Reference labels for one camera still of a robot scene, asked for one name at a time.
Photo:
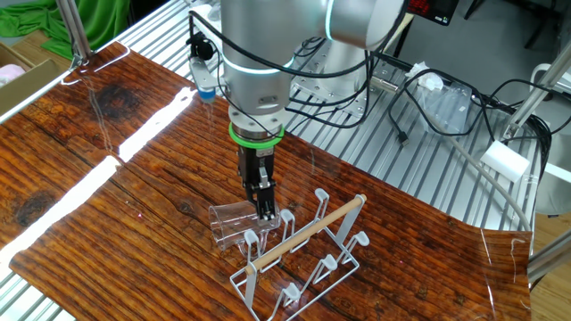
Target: pink object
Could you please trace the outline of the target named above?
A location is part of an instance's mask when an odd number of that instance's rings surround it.
[[[0,68],[0,86],[6,85],[25,72],[26,71],[18,65],[9,64],[3,66]]]

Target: blue light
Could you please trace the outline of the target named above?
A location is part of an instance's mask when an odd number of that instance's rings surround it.
[[[327,4],[327,15],[325,17],[325,34],[329,40],[333,40],[331,37],[331,14],[333,13],[333,2],[335,0],[329,0]]]
[[[226,58],[226,56],[224,54],[222,54],[222,57],[224,58],[224,62],[228,66],[232,67],[235,70],[242,71],[245,73],[249,73],[249,74],[253,74],[253,75],[271,75],[271,74],[275,74],[275,73],[279,72],[279,70],[277,70],[277,69],[257,70],[257,69],[253,69],[253,68],[246,68],[246,67],[238,66],[237,64],[231,62],[228,58]],[[294,64],[294,58],[292,58],[291,61],[286,63],[284,65],[284,67],[289,68],[292,66],[292,64]]]

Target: green ring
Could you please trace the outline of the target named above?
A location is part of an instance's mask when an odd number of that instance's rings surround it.
[[[279,132],[279,135],[276,138],[269,140],[267,142],[259,142],[259,143],[247,141],[247,140],[239,137],[234,132],[234,129],[232,128],[232,123],[230,123],[230,126],[228,126],[228,132],[230,133],[230,137],[232,137],[232,140],[234,140],[240,146],[243,146],[245,148],[252,148],[252,149],[260,150],[260,149],[268,149],[268,148],[274,147],[275,145],[277,145],[277,143],[281,142],[282,138],[284,137],[284,133],[286,132],[286,130],[282,126],[282,130]]]

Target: clear plastic cup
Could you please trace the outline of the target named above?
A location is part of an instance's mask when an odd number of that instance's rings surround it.
[[[263,254],[268,240],[268,232],[279,227],[281,218],[276,204],[276,215],[271,220],[259,219],[255,206],[248,202],[229,205],[210,206],[212,235],[218,247],[224,251],[232,245],[238,245],[240,252],[247,256],[244,246],[244,232],[252,230],[260,238],[260,252]],[[257,251],[252,251],[252,258]]]

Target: green fabric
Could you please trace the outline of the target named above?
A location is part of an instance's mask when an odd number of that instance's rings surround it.
[[[97,49],[127,27],[129,0],[76,0],[91,49]],[[68,31],[55,0],[38,0],[0,9],[0,37],[19,37],[41,29],[51,39],[42,47],[71,59]]]

